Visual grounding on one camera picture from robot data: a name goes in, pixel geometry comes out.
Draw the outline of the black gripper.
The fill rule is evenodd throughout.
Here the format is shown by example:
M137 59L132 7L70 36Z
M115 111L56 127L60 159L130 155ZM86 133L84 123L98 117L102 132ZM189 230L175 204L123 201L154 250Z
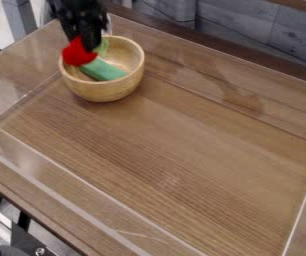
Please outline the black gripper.
M103 0L47 0L52 15L60 20L70 41L80 34L87 52L102 44L102 31L108 28L107 7Z

